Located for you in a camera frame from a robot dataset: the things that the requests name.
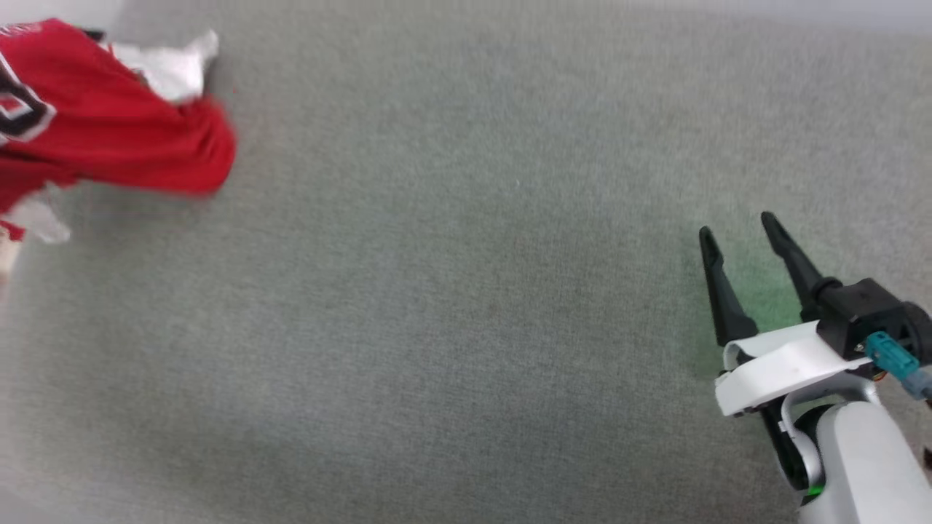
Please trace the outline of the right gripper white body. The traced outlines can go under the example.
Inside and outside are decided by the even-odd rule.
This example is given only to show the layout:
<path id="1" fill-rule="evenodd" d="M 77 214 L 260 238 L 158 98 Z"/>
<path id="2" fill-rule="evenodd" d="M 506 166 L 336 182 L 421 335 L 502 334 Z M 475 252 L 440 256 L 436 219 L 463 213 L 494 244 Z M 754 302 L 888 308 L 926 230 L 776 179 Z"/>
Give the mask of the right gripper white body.
<path id="1" fill-rule="evenodd" d="M 813 495 L 825 482 L 822 458 L 815 439 L 796 426 L 792 409 L 832 395 L 874 402 L 874 382 L 856 375 L 868 362 L 836 354 L 815 322 L 789 326 L 729 342 L 715 398 L 725 417 L 759 414 L 783 477 L 799 493 Z"/>

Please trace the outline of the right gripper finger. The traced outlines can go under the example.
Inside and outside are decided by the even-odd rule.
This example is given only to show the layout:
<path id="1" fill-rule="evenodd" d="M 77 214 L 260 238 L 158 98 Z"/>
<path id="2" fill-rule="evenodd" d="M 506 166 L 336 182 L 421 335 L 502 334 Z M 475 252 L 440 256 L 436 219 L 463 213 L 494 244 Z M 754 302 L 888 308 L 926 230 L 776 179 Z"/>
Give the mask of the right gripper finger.
<path id="1" fill-rule="evenodd" d="M 708 226 L 699 230 L 703 273 L 708 288 L 710 311 L 714 324 L 716 342 L 725 347 L 732 341 L 742 341 L 759 334 L 758 325 L 746 315 L 735 289 L 724 271 L 724 256 L 718 242 Z"/>
<path id="2" fill-rule="evenodd" d="M 760 222 L 762 222 L 773 252 L 783 260 L 789 273 L 790 281 L 801 303 L 799 315 L 802 321 L 818 321 L 823 315 L 819 296 L 825 289 L 841 287 L 842 283 L 835 277 L 824 276 L 816 268 L 801 246 L 783 227 L 775 213 L 769 211 L 760 213 Z"/>

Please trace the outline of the red and white sports jersey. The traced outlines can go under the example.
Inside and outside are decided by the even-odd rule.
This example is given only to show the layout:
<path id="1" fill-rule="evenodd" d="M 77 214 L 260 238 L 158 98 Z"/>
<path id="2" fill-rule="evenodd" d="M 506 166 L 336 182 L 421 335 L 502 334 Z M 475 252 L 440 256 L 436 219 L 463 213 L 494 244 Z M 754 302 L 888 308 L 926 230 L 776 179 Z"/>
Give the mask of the red and white sports jersey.
<path id="1" fill-rule="evenodd" d="M 69 241 L 51 195 L 77 183 L 203 197 L 237 141 L 206 93 L 220 39 L 141 47 L 59 19 L 0 25 L 0 238 Z"/>

